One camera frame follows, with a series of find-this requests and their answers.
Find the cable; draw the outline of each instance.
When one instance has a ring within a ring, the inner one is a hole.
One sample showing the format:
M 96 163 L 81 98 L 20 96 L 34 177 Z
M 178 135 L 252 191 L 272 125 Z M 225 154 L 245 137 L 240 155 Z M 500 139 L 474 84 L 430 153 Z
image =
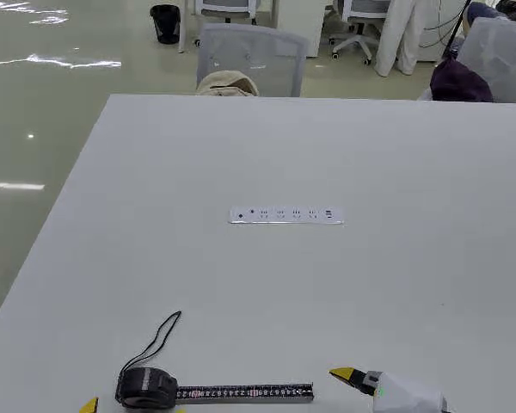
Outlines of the cable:
M 155 338 L 153 339 L 153 341 L 145 348 L 144 351 L 142 351 L 140 354 L 136 355 L 135 357 L 132 357 L 129 361 L 126 362 L 126 364 L 120 369 L 120 374 L 119 374 L 119 377 L 122 375 L 123 372 L 125 372 L 128 368 L 130 367 L 133 367 L 134 365 L 140 363 L 141 361 L 144 361 L 144 360 L 149 360 L 151 357 L 153 357 L 154 355 L 157 355 L 164 347 L 164 345 L 166 344 L 166 341 L 168 340 L 169 336 L 170 336 L 170 333 L 172 332 L 172 330 L 174 329 L 174 326 L 176 325 L 176 323 L 178 322 L 178 320 L 180 319 L 180 316 L 181 316 L 181 311 L 176 311 L 175 313 L 173 314 L 170 314 L 169 317 L 164 320 L 164 322 L 159 326 L 158 330 L 157 330 L 157 333 L 155 334 Z M 174 322 L 172 323 L 172 325 L 170 325 L 170 328 L 169 330 L 166 332 L 166 335 L 164 336 L 163 338 L 163 342 L 161 343 L 161 345 L 158 347 L 157 350 L 155 350 L 153 353 L 149 354 L 149 355 L 146 355 L 145 357 L 142 357 L 145 353 L 147 353 L 151 347 L 153 347 L 153 345 L 155 345 L 155 343 L 157 342 L 157 339 L 158 337 L 160 336 L 161 334 L 161 330 L 163 329 L 163 327 L 169 323 L 170 320 L 174 319 Z
M 466 9 L 466 2 L 464 3 L 464 6 L 463 8 L 460 9 L 460 11 L 458 12 L 458 14 L 453 17 L 451 20 L 448 20 L 447 22 L 444 22 L 444 23 L 441 23 L 441 3 L 442 3 L 442 0 L 439 0 L 439 7 L 438 7 L 438 26 L 435 27 L 435 28 L 427 28 L 426 30 L 435 30 L 435 29 L 438 29 L 438 39 L 430 44 L 430 45 L 420 45 L 421 49 L 427 49 L 429 47 L 433 47 L 433 46 L 436 46 L 438 45 L 439 43 L 441 43 L 442 45 L 444 46 L 447 46 L 447 44 L 444 42 L 444 39 L 449 36 L 453 29 L 457 26 L 457 24 L 460 24 L 460 22 L 457 22 L 456 24 L 453 24 L 453 26 L 442 36 L 441 35 L 441 28 L 448 25 L 449 23 L 452 23 L 454 22 L 456 19 L 459 19 L 460 16 L 463 14 L 464 12 L 464 9 Z
M 454 22 L 455 20 L 457 20 L 461 14 L 463 13 L 464 11 L 464 7 L 460 9 L 460 11 L 454 16 L 452 17 L 451 19 L 449 19 L 448 21 L 442 23 L 441 22 L 441 2 L 442 0 L 439 0 L 439 7 L 438 7 L 438 26 L 435 26 L 433 28 L 425 28 L 425 30 L 435 30 L 435 29 L 439 29 L 439 28 L 442 28 L 444 26 L 447 26 L 449 23 L 452 23 Z

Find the person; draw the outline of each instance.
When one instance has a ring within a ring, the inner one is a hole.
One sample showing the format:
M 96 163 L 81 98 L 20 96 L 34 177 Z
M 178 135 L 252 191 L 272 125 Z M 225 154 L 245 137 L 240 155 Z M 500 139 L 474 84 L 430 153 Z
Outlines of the person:
M 463 13 L 463 34 L 464 37 L 468 35 L 472 23 L 478 17 L 486 17 L 488 19 L 504 19 L 508 20 L 507 15 L 497 11 L 493 7 L 489 7 L 485 3 L 472 2 L 468 5 L 466 9 L 464 9 Z
M 433 0 L 392 0 L 377 51 L 375 71 L 380 76 L 390 74 L 398 48 L 397 68 L 405 75 L 413 74 L 419 58 L 422 32 L 432 10 Z

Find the power strip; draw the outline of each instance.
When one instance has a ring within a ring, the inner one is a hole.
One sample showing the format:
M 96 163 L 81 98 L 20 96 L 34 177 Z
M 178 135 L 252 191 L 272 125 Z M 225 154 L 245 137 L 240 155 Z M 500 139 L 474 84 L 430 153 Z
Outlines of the power strip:
M 234 206 L 231 224 L 344 224 L 340 208 L 317 206 Z

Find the white table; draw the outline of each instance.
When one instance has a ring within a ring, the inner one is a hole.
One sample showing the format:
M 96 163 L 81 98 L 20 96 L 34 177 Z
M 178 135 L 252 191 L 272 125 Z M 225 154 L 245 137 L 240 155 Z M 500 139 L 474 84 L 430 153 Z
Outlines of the white table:
M 347 222 L 227 224 L 256 203 Z M 316 390 L 187 413 L 368 412 L 344 365 L 516 411 L 516 106 L 111 97 L 0 311 L 0 413 L 123 411 L 120 367 L 178 309 L 151 365 L 181 384 Z

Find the chair base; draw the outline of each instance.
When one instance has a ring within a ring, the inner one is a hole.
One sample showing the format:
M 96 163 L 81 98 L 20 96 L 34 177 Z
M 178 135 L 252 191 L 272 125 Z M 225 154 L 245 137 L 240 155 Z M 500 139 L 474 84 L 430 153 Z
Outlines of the chair base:
M 366 25 L 364 23 L 358 23 L 357 34 L 352 35 L 349 39 L 346 39 L 342 41 L 342 43 L 336 45 L 333 48 L 333 53 L 338 53 L 344 47 L 348 47 L 353 43 L 357 43 L 361 47 L 361 49 L 363 49 L 363 52 L 365 52 L 367 60 L 372 60 L 372 53 L 371 49 L 369 48 L 369 45 L 378 46 L 378 40 L 373 39 L 370 36 L 365 36 L 363 34 L 363 32 L 365 31 L 365 27 Z

